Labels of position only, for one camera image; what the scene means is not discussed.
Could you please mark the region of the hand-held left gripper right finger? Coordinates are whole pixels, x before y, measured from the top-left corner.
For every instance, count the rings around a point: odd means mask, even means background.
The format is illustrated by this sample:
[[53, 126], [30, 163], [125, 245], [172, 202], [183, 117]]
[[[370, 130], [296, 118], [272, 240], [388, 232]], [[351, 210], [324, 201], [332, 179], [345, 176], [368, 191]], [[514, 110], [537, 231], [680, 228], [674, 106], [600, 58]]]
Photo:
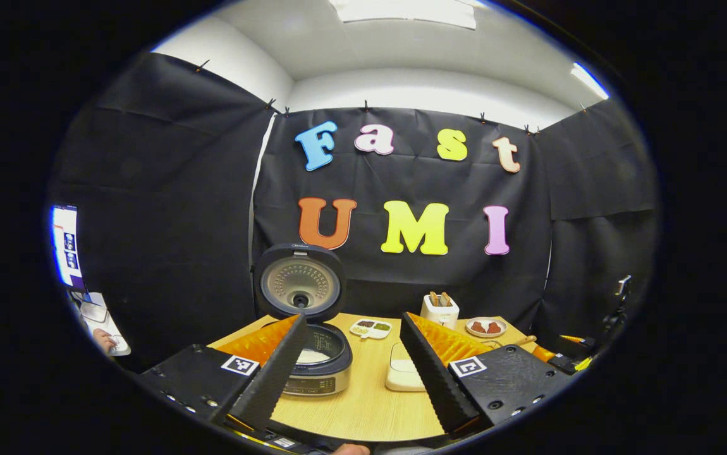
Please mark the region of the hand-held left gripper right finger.
[[400, 340], [450, 437], [508, 427], [575, 380], [515, 344], [490, 349], [413, 313], [402, 314]]

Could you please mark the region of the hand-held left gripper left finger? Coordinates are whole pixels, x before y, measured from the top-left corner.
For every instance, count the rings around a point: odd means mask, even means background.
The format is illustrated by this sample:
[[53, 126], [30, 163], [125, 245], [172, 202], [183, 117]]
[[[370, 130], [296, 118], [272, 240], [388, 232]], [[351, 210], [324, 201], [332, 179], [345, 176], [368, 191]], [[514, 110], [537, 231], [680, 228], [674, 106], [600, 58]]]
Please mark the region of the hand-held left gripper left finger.
[[245, 434], [263, 431], [309, 339], [305, 315], [280, 320], [283, 335], [265, 362], [193, 344], [135, 380], [150, 394], [204, 423]]

